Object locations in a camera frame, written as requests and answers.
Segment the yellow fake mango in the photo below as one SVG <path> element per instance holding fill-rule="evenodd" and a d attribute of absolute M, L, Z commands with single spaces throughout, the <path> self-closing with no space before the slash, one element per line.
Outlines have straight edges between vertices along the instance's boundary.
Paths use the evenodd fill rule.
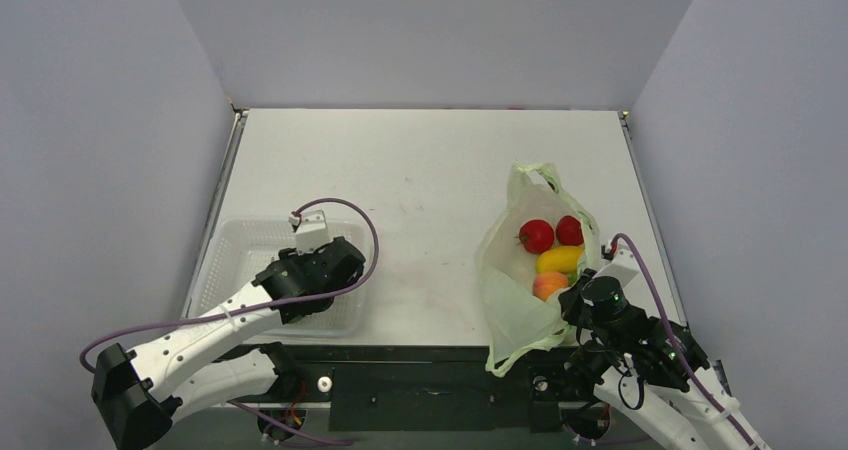
<path fill-rule="evenodd" d="M 557 272 L 575 274 L 585 249 L 580 246 L 559 246 L 541 253 L 535 262 L 537 274 Z"/>

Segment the pale green plastic bag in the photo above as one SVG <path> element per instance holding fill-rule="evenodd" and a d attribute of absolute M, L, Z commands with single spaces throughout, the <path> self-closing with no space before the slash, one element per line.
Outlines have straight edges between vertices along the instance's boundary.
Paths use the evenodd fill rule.
<path fill-rule="evenodd" d="M 506 187 L 506 205 L 489 227 L 474 256 L 477 289 L 490 341 L 485 370 L 504 377 L 532 350 L 548 351 L 573 337 L 557 304 L 532 294 L 536 256 L 519 242 L 521 225 L 542 219 L 556 224 L 576 218 L 584 237 L 576 276 L 601 265 L 600 232 L 594 216 L 562 186 L 552 163 L 515 163 Z"/>

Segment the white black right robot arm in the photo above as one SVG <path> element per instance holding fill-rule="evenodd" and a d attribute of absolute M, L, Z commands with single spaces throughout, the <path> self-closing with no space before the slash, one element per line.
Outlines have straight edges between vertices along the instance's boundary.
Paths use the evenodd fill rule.
<path fill-rule="evenodd" d="M 614 276 L 585 272 L 557 298 L 579 347 L 572 394 L 603 402 L 666 449 L 765 449 L 685 326 L 631 304 Z"/>

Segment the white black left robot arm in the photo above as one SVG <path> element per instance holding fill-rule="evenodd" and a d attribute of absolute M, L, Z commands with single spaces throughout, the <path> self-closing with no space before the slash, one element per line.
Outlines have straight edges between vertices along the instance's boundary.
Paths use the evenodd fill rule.
<path fill-rule="evenodd" d="M 312 253 L 284 249 L 200 323 L 102 350 L 91 395 L 116 447 L 146 449 L 179 420 L 230 400 L 291 397 L 300 375 L 290 353 L 248 339 L 328 309 L 359 281 L 365 262 L 343 237 Z"/>

